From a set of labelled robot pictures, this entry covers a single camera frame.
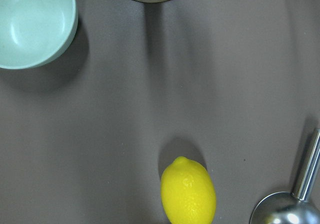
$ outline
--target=countertop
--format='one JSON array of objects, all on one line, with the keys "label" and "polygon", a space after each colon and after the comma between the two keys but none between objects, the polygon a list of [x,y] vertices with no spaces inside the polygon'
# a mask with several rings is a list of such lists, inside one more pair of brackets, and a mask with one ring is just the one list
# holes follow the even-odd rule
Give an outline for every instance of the countertop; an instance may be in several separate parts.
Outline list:
[{"label": "countertop", "polygon": [[291,190],[320,125],[320,0],[76,1],[61,57],[0,70],[0,223],[167,224],[179,155],[206,166],[215,224]]}]

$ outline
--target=stainless steel ladle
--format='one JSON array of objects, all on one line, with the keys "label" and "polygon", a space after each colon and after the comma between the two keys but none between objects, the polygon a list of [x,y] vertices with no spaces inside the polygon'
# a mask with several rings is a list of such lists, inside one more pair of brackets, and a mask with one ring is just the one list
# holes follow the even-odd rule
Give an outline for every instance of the stainless steel ladle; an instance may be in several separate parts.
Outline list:
[{"label": "stainless steel ladle", "polygon": [[320,224],[320,211],[308,202],[320,166],[320,129],[316,128],[292,193],[276,192],[261,200],[250,224]]}]

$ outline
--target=light blue bowl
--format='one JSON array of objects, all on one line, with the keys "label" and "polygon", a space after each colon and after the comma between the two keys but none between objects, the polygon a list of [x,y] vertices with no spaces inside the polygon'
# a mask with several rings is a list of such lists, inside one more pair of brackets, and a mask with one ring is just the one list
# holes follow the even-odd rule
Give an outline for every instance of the light blue bowl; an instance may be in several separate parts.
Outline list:
[{"label": "light blue bowl", "polygon": [[25,69],[59,57],[78,25],[76,0],[0,0],[0,67]]}]

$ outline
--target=bowl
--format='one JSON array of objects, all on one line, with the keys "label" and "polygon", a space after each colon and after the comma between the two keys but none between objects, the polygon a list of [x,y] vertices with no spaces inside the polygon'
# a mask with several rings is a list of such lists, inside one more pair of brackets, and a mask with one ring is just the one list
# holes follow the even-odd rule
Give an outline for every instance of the bowl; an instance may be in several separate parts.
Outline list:
[{"label": "bowl", "polygon": [[76,0],[1,0],[0,67],[47,64],[71,44],[78,26]]}]

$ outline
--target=bowl rim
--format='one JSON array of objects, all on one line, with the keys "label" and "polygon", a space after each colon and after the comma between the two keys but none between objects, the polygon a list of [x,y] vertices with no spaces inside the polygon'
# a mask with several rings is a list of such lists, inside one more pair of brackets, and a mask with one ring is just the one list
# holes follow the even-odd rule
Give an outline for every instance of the bowl rim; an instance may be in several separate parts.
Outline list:
[{"label": "bowl rim", "polygon": [[56,58],[58,58],[60,55],[62,55],[65,52],[65,50],[67,50],[67,48],[69,47],[70,44],[65,47],[65,49],[61,52],[60,55],[55,56],[56,53],[58,53],[60,50],[63,49],[63,46],[68,42],[69,38],[71,40],[70,42],[72,42],[72,40],[75,36],[76,30],[77,30],[77,26],[78,26],[77,3],[76,3],[76,0],[71,0],[71,1],[72,1],[72,21],[70,22],[71,24],[68,26],[68,29],[67,29],[67,32],[69,34],[65,35],[65,37],[61,41],[61,43],[54,50],[52,50],[50,52],[50,54],[48,54],[46,57],[43,57],[42,59],[39,59],[37,61],[32,62],[31,64],[11,66],[11,65],[5,65],[5,64],[0,63],[0,68],[10,69],[10,70],[29,69],[32,67],[45,65],[45,64],[55,60]]}]

